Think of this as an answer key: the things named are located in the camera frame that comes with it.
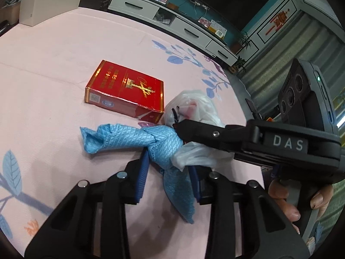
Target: red box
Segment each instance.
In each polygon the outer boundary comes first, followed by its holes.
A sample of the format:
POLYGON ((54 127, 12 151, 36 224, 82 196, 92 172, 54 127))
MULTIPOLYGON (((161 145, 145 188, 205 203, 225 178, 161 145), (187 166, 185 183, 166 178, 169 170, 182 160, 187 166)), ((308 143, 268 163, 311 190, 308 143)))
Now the red box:
POLYGON ((157 123, 164 113, 163 82, 102 60, 85 88, 85 102, 157 123))

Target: screw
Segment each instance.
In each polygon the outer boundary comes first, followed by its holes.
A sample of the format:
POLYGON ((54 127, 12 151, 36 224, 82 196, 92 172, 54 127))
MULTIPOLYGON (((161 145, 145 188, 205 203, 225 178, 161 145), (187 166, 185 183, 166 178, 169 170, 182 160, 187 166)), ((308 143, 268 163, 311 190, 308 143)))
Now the screw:
POLYGON ((214 132, 212 132, 212 136, 213 137, 218 137, 219 136, 219 131, 215 130, 214 132))
POLYGON ((257 188, 259 186, 259 183, 255 180, 249 180, 248 185, 252 188, 257 188))
POLYGON ((212 179, 218 179, 219 178, 219 173, 218 172, 215 172, 215 171, 212 171, 209 173, 208 175, 210 178, 212 179))
POLYGON ((80 180, 78 182, 78 187, 80 188, 85 188, 87 185, 89 185, 89 182, 87 182, 86 180, 80 180))
POLYGON ((125 171, 120 171, 116 174, 117 178, 120 178, 120 179, 125 179, 127 177, 127 172, 125 171))

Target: knotted blue cloth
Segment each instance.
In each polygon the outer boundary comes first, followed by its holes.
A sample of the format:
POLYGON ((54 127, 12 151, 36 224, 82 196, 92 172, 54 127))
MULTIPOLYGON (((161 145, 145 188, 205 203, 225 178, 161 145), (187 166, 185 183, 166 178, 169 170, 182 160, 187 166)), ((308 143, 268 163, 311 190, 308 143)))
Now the knotted blue cloth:
POLYGON ((189 223, 193 224, 194 195, 187 167, 181 172, 170 158, 183 145, 175 130, 167 126, 144 127, 142 129, 116 125, 100 125, 97 131, 80 128, 84 149, 89 154, 98 151, 147 147, 151 161, 158 164, 163 173, 163 187, 169 200, 189 223))

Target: table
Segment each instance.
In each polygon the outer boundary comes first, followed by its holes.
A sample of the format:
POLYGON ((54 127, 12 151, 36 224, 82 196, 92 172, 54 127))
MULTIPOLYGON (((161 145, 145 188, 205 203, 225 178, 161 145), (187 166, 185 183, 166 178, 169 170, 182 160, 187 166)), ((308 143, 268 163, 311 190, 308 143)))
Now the table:
MULTIPOLYGON (((223 123, 246 123, 221 68, 154 28, 86 8, 35 27, 17 25, 0 38, 0 227, 21 254, 79 180, 104 181, 139 157, 137 149, 83 150, 80 126, 140 127, 137 119, 84 103, 85 86, 103 59, 163 80, 165 104, 182 90, 200 89, 223 123)), ((223 173, 263 185, 257 166, 233 161, 223 173)), ((126 206, 132 258, 203 258, 209 214, 209 205, 196 205, 195 224, 185 223, 150 167, 141 202, 126 206)))

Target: white plastic bag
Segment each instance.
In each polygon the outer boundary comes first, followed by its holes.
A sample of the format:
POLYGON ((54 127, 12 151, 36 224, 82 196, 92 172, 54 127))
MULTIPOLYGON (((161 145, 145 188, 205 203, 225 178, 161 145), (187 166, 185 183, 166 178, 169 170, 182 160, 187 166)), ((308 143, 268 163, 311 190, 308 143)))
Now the white plastic bag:
MULTIPOLYGON (((172 127, 175 117, 172 109, 177 114, 178 121, 190 119, 201 123, 224 127, 212 100, 201 90, 185 90, 170 101, 165 107, 162 123, 172 127)), ((171 157, 173 166, 183 171, 187 165, 202 165, 213 169, 229 165, 233 153, 207 147, 196 142, 183 145, 171 157)))

